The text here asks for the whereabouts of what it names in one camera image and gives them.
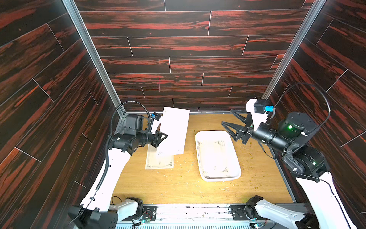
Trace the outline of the ornate stationery paper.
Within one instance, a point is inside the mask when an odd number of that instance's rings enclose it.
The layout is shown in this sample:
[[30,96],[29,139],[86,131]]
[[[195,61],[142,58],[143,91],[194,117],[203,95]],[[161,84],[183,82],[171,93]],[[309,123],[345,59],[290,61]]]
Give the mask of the ornate stationery paper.
[[160,132],[167,135],[157,148],[164,156],[184,153],[190,110],[164,107]]
[[145,169],[172,169],[173,167],[173,155],[158,153],[155,147],[148,145]]

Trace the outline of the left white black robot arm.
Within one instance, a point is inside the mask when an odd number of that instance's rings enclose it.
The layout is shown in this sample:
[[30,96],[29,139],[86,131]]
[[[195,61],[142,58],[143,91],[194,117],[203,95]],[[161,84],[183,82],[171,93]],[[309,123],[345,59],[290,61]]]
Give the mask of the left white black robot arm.
[[133,226],[146,222],[144,217],[148,212],[144,211],[141,199],[127,198],[119,204],[110,203],[118,179],[132,154],[146,145],[158,147],[167,138],[167,134],[157,129],[160,114],[149,116],[146,129],[143,129],[144,119],[142,115],[129,114],[122,127],[108,137],[104,167],[82,202],[69,208],[70,223],[75,228],[114,229],[125,219],[129,219]]

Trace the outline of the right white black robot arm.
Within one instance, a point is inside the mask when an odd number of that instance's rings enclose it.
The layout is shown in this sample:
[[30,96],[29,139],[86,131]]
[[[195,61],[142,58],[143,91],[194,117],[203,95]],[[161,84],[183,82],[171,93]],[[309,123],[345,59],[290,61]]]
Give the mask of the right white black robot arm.
[[243,126],[222,122],[234,141],[246,144],[250,138],[259,145],[279,153],[278,158],[295,177],[312,206],[313,213],[301,213],[272,204],[261,196],[250,198],[244,213],[250,220],[269,219],[288,229],[355,229],[335,189],[329,164],[323,153],[307,143],[318,132],[317,125],[307,114],[292,112],[278,124],[270,127],[267,106],[265,113],[231,110]]

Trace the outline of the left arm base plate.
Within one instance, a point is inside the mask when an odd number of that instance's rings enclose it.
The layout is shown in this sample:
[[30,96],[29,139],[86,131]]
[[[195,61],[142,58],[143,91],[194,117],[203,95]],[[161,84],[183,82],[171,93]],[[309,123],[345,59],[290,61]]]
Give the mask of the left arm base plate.
[[157,206],[155,205],[142,205],[138,207],[137,213],[132,217],[134,221],[155,221],[157,215]]

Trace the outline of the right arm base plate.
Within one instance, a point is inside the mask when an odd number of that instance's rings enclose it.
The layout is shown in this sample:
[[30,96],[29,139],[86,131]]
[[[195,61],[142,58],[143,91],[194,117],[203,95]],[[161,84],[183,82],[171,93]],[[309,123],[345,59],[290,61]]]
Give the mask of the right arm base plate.
[[229,213],[232,215],[234,221],[250,220],[247,217],[246,205],[230,205],[228,208]]

